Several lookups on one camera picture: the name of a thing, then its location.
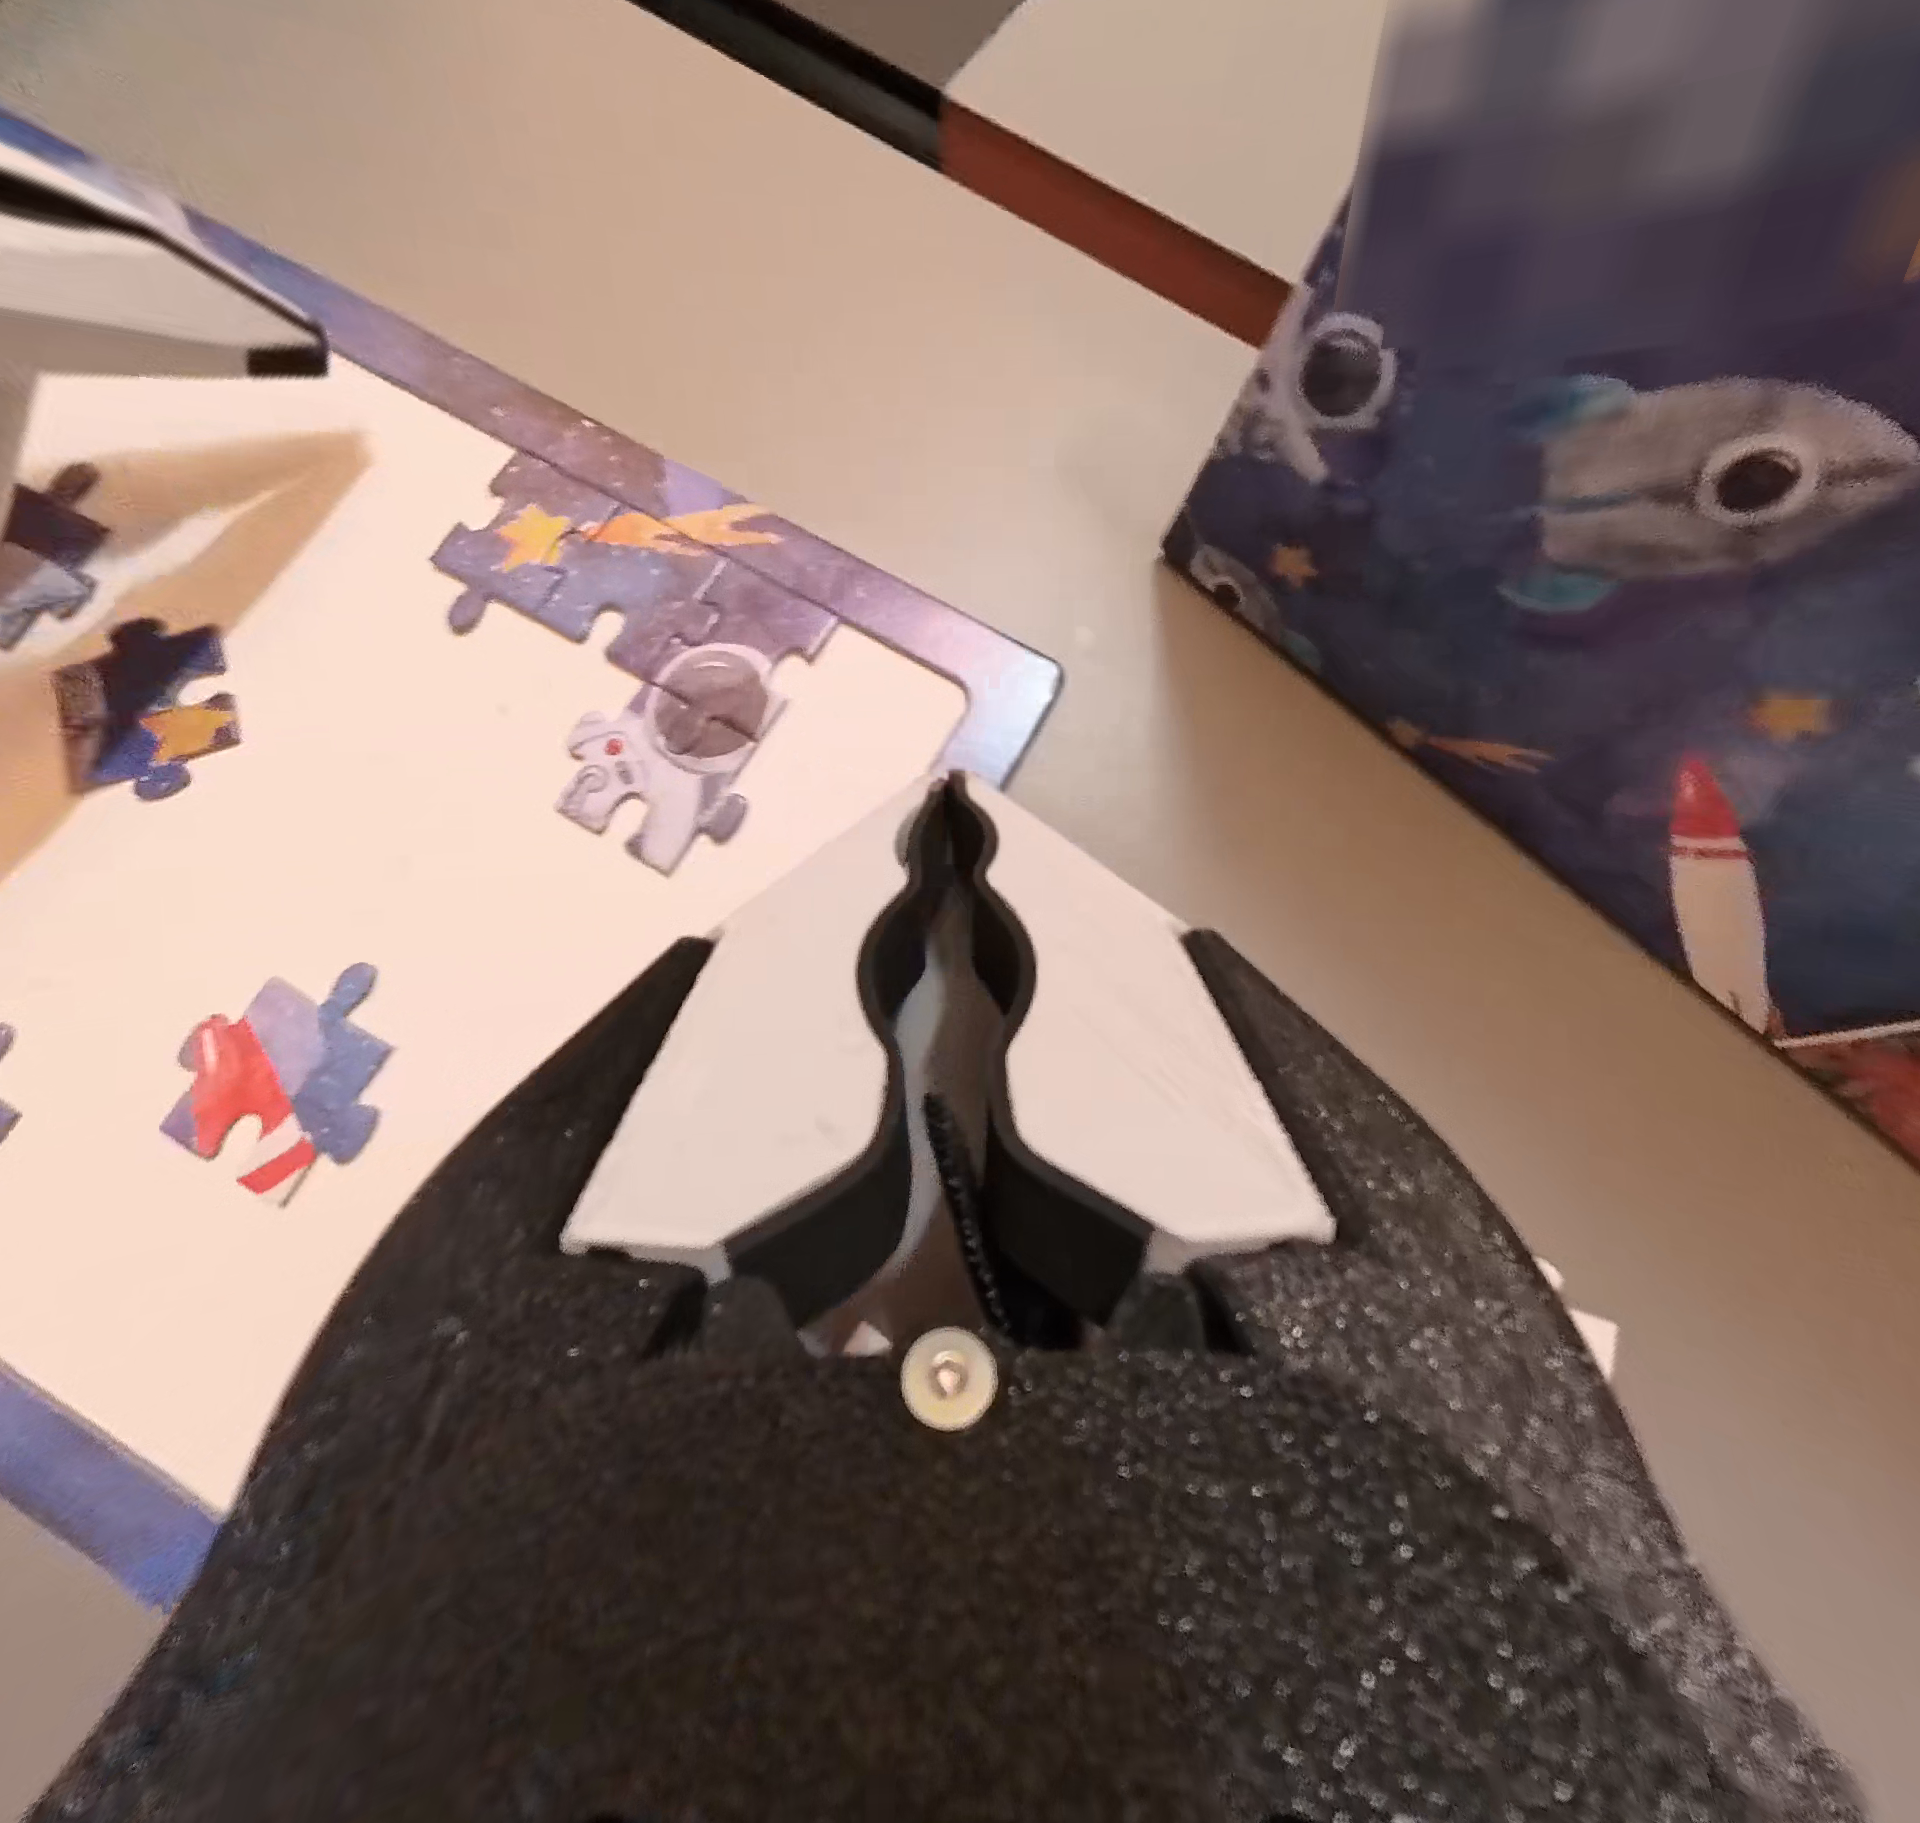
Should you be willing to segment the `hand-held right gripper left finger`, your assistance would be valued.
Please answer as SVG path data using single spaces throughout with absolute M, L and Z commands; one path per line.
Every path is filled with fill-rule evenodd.
M 710 935 L 568 1257 L 757 1279 L 792 1320 L 880 1274 L 911 1203 L 897 1025 L 950 886 L 943 790 L 915 782 Z

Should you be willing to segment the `purple grey banded puzzle piece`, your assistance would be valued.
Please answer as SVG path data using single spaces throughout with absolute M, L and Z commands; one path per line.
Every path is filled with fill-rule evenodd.
M 3 652 L 14 652 L 38 619 L 71 619 L 89 602 L 89 561 L 109 524 L 83 503 L 99 486 L 93 462 L 61 464 L 40 490 L 20 485 L 3 521 Z

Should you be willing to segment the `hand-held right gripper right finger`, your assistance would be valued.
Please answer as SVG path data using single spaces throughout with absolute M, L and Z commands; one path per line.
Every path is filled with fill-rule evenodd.
M 1033 812 L 950 776 L 987 1050 L 982 1224 L 1079 1320 L 1138 1276 L 1323 1245 L 1336 1220 L 1185 929 Z

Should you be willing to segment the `astronaut helmet puzzle piece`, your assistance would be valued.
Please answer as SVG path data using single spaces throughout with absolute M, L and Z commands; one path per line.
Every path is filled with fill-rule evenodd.
M 699 777 L 735 776 L 777 723 L 781 660 L 814 660 L 833 618 L 800 594 L 753 591 L 738 603 L 710 603 L 700 637 L 676 635 L 660 655 L 641 708 L 651 751 Z

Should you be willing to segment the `blue space puzzle tray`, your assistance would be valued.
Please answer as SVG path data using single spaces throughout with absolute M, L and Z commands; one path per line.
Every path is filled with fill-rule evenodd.
M 434 1162 L 679 935 L 959 763 L 1008 782 L 1061 666 L 969 612 L 663 460 L 485 356 L 183 211 L 194 252 L 330 341 L 319 378 L 3 374 L 12 490 L 93 462 L 96 588 L 3 655 L 3 1501 L 167 1611 L 353 1267 Z M 439 538 L 494 519 L 525 449 L 648 513 L 762 506 L 772 548 L 727 554 L 669 625 L 586 641 L 494 608 L 446 625 Z M 833 631 L 781 660 L 777 723 L 729 844 L 672 875 L 558 801 L 575 723 L 654 682 L 710 603 L 786 591 Z M 219 625 L 241 743 L 143 803 L 66 785 L 54 668 L 153 618 Z M 321 999 L 379 969 L 358 1019 L 391 1044 L 360 1160 L 289 1207 L 162 1136 L 179 1044 L 283 976 Z

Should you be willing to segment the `pile of puzzle pieces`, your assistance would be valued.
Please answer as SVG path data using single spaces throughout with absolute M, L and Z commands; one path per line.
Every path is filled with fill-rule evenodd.
M 1584 1351 L 1598 1365 L 1601 1381 L 1612 1382 L 1617 1359 L 1620 1359 L 1620 1328 L 1610 1316 L 1603 1316 L 1603 1315 L 1578 1309 L 1565 1297 L 1565 1274 L 1556 1264 L 1550 1264 L 1548 1260 L 1534 1260 L 1534 1267 L 1550 1284 L 1555 1300 L 1559 1301 L 1559 1309 L 1570 1316 L 1572 1331 L 1578 1334 Z

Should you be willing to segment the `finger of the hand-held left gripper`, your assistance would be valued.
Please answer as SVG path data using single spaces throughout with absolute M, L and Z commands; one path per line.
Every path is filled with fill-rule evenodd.
M 319 378 L 321 324 L 162 235 L 3 213 L 3 372 Z
M 3 166 L 3 217 L 76 233 L 190 239 L 190 220 L 178 202 L 115 178 L 96 182 L 56 174 L 54 165 Z

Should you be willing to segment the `orange comet puzzle piece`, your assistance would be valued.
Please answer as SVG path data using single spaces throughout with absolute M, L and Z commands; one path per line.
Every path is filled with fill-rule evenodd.
M 456 635 L 472 635 L 494 608 L 572 641 L 586 641 L 604 614 L 669 625 L 727 554 L 781 543 L 762 506 L 648 513 L 525 449 L 496 469 L 491 494 L 494 519 L 452 526 L 432 554 L 460 582 L 446 612 Z

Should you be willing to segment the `small grey robot puzzle piece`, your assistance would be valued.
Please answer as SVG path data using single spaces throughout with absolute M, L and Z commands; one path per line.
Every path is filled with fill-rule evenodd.
M 581 716 L 563 754 L 578 773 L 558 812 L 604 835 L 616 810 L 639 803 L 625 852 L 658 875 L 672 875 L 700 838 L 729 844 L 746 817 L 735 777 L 757 740 L 672 695 L 639 687 L 620 710 Z

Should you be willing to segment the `illustrated puzzle box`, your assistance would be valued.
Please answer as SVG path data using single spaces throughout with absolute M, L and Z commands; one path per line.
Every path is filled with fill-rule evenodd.
M 1166 564 L 1916 1160 L 1916 297 L 1429 378 L 1345 226 Z

